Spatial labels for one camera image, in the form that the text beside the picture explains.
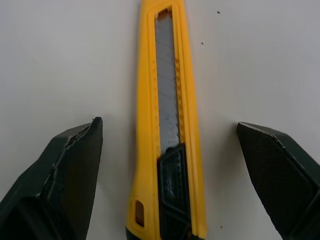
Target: black grip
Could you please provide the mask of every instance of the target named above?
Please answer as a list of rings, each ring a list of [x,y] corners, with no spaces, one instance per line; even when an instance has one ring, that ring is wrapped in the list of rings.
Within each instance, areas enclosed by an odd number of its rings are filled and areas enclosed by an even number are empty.
[[[238,123],[252,184],[284,240],[320,238],[320,166],[287,134]]]

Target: white surface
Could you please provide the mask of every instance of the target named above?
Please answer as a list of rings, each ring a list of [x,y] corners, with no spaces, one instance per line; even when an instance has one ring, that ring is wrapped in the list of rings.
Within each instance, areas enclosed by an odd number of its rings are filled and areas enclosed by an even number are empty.
[[[0,1],[0,198],[53,136],[101,116],[104,146],[88,240],[125,239],[139,9],[138,0]],[[319,163],[320,3],[187,0],[186,9],[207,239],[280,240],[233,124],[286,132]]]

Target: textured plastic surface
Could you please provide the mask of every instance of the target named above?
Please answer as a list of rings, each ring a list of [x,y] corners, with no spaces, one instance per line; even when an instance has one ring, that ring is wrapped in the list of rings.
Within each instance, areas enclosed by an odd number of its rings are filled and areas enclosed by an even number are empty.
[[[287,134],[238,123],[252,184],[283,239],[319,239],[320,166]]]
[[[172,13],[180,142],[185,144],[192,234],[207,233],[195,85],[183,0],[143,0],[137,80],[137,163],[128,201],[126,228],[142,240],[160,240],[157,159],[161,156],[155,19]],[[136,222],[136,201],[144,207],[144,227]]]
[[[160,235],[162,240],[184,240],[191,233],[190,200],[185,145],[167,150],[158,161]]]
[[[54,137],[0,203],[0,239],[85,240],[101,148],[100,117]]]

